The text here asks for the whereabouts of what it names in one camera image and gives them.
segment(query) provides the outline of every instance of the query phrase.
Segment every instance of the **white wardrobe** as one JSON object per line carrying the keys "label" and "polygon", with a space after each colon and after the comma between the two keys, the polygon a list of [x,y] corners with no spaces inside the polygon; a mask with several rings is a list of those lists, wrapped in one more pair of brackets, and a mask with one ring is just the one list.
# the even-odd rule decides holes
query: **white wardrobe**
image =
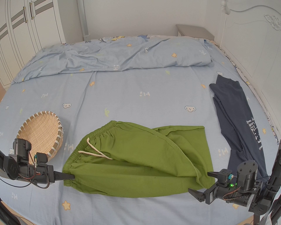
{"label": "white wardrobe", "polygon": [[0,82],[7,89],[41,49],[83,41],[76,0],[0,0]]}

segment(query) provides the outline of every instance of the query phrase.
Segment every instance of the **white drawstring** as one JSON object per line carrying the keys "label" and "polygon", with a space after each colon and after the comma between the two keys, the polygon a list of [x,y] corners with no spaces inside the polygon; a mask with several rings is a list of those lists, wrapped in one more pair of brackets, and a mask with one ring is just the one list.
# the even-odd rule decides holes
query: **white drawstring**
{"label": "white drawstring", "polygon": [[100,153],[100,155],[94,154],[94,153],[91,153],[91,152],[84,152],[84,151],[78,151],[79,153],[85,153],[85,154],[92,155],[92,156],[98,156],[98,157],[104,157],[104,158],[107,158],[107,159],[112,159],[112,158],[109,158],[108,156],[106,156],[105,154],[103,154],[102,152],[100,152],[99,150],[97,150],[93,145],[91,145],[90,138],[87,139],[87,143],[88,143],[89,146],[91,146],[92,149],[94,149],[95,151]]}

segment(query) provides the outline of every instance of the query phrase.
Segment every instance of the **white headboard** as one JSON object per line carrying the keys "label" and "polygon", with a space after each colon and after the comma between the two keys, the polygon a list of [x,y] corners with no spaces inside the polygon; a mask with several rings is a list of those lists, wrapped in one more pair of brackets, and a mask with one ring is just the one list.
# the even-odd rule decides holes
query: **white headboard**
{"label": "white headboard", "polygon": [[215,42],[255,88],[281,133],[281,1],[223,0],[221,5]]}

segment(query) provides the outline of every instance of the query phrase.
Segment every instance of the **light blue bed sheet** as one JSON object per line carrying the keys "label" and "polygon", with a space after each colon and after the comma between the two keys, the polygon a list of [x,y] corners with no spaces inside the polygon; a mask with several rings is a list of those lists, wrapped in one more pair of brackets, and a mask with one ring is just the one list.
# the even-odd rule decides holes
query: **light blue bed sheet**
{"label": "light blue bed sheet", "polygon": [[[214,171],[220,171],[228,166],[230,147],[221,134],[209,88],[219,72],[240,82],[258,128],[266,130],[260,138],[271,174],[278,146],[266,115],[214,44],[188,37],[111,39],[53,46],[27,63],[0,103],[0,150],[4,154],[9,154],[23,122],[48,110],[58,115],[64,130],[63,145],[48,162],[54,170],[62,170],[86,134],[110,120],[120,120],[150,128],[205,126]],[[81,193],[63,186],[62,181],[46,190],[33,185],[14,188],[0,181],[0,190],[5,203],[37,225],[225,224],[226,215],[228,224],[235,225],[251,215],[247,208],[222,200],[210,206],[200,203],[189,193],[119,198]]]}

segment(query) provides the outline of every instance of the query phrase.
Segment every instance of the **bed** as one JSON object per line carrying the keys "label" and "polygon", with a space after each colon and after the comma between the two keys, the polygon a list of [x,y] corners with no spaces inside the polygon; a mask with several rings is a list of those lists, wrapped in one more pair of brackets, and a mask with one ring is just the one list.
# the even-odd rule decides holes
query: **bed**
{"label": "bed", "polygon": [[[221,134],[212,100],[214,94],[209,84],[216,82],[218,74],[223,74],[239,81],[247,96],[260,129],[266,168],[270,174],[280,138],[273,127],[279,127],[281,110],[280,106],[272,104],[271,96],[265,102],[254,85],[255,70],[247,68],[247,64],[257,67],[263,61],[255,55],[258,63],[249,62],[251,57],[246,53],[249,50],[257,52],[257,47],[250,45],[251,36],[243,42],[235,39],[244,26],[232,14],[255,15],[256,10],[261,11],[260,18],[247,17],[252,21],[247,23],[260,21],[263,25],[267,24],[265,36],[272,36],[270,29],[274,29],[274,32],[279,32],[274,39],[279,37],[280,40],[281,28],[277,30],[264,16],[274,13],[280,17],[280,13],[262,1],[259,4],[247,2],[249,4],[245,4],[244,8],[235,8],[230,4],[227,6],[231,10],[230,15],[226,17],[222,14],[219,30],[224,32],[220,32],[215,40],[222,51],[206,39],[159,35],[107,37],[43,49],[21,70],[0,103],[0,150],[9,154],[22,123],[34,113],[48,110],[58,115],[64,131],[62,148],[48,162],[56,171],[62,170],[65,161],[86,134],[111,120],[134,122],[149,128],[203,125],[214,171],[220,171],[228,166],[230,147]],[[270,40],[263,40],[264,44],[270,44]],[[237,42],[241,45],[240,51],[231,49]],[[89,60],[91,58],[86,57],[93,50],[94,64]],[[258,52],[260,56],[264,55],[264,51],[267,52],[266,48]],[[280,68],[280,53],[278,49],[271,67]],[[20,181],[5,181],[23,185]],[[8,206],[37,225],[225,224],[225,215],[228,224],[235,225],[252,215],[244,207],[220,200],[214,201],[211,206],[199,203],[189,193],[154,198],[119,198],[81,193],[63,186],[62,181],[56,181],[46,190],[33,185],[14,188],[0,182],[0,189],[1,199]]]}

